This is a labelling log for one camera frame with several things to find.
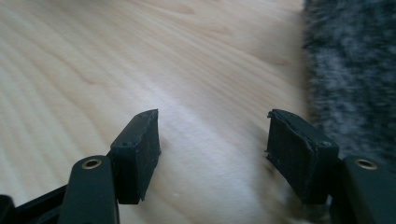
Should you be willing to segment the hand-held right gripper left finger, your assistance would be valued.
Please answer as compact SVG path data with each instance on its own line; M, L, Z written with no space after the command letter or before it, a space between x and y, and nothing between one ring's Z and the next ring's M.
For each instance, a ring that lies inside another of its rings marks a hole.
M161 155L157 109L135 115L110 146L115 189L120 204L145 200Z

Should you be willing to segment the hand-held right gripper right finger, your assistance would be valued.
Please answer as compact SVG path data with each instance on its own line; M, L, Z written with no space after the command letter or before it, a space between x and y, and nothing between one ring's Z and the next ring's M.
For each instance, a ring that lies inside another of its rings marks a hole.
M273 109L268 118L271 121L267 160L286 178L303 203L326 203L329 172L338 159L339 146L288 111Z

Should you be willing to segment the grey fuzzy scarf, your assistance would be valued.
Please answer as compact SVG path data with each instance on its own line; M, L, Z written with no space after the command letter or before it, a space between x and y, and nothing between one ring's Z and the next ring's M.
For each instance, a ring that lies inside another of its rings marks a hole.
M314 123L396 175L396 0L305 0Z

